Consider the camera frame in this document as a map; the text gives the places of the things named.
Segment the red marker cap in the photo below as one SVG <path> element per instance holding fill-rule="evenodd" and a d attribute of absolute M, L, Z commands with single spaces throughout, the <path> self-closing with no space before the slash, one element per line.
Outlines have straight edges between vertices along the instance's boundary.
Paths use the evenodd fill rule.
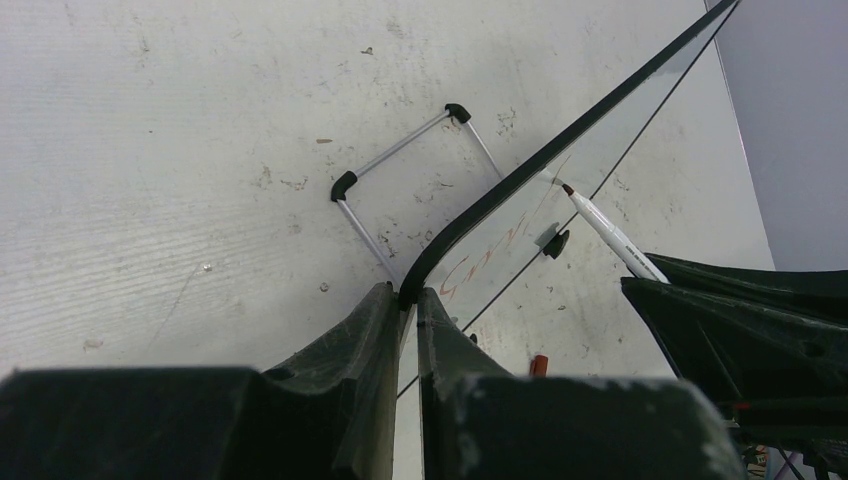
<path fill-rule="evenodd" d="M 532 377 L 545 377 L 547 375 L 549 359 L 545 355 L 535 355 L 530 363 L 529 375 Z"/>

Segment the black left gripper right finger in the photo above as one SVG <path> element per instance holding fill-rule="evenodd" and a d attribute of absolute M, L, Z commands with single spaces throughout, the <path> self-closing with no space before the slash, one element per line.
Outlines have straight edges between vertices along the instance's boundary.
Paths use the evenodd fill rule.
<path fill-rule="evenodd" d="M 428 479 L 742 479 L 717 409 L 662 378 L 516 376 L 417 300 Z"/>

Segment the black framed whiteboard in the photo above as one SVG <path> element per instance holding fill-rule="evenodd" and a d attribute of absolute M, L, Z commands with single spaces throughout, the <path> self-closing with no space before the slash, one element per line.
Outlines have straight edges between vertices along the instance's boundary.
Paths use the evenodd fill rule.
<path fill-rule="evenodd" d="M 594 352 L 594 336 L 628 322 L 627 267 L 576 209 L 568 188 L 601 206 L 651 249 L 676 211 L 672 176 L 687 138 L 672 98 L 709 60 L 736 9 L 710 8 L 692 26 L 449 224 L 410 268 L 401 302 L 434 294 L 449 318 L 509 367 L 533 354 Z"/>

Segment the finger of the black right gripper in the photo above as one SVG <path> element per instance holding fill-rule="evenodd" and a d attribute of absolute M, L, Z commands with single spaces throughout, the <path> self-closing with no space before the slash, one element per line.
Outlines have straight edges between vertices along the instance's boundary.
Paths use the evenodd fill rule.
<path fill-rule="evenodd" d="M 715 403 L 847 393 L 844 324 L 637 278 L 621 289 L 674 373 Z"/>
<path fill-rule="evenodd" d="M 671 284 L 847 323 L 847 272 L 720 267 L 649 253 Z"/>

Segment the white marker pen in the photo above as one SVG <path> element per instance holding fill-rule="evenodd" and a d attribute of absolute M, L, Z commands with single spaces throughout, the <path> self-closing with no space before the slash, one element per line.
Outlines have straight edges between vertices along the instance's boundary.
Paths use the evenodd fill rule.
<path fill-rule="evenodd" d="M 637 278 L 669 284 L 666 275 L 588 198 L 563 183 L 576 211 Z"/>

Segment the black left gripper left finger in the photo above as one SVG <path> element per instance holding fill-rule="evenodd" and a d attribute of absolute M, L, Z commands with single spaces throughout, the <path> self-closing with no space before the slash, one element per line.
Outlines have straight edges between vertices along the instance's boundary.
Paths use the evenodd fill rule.
<path fill-rule="evenodd" d="M 5 479 L 388 479 L 402 343 L 376 284 L 339 324 L 248 367 L 16 372 L 1 384 Z"/>

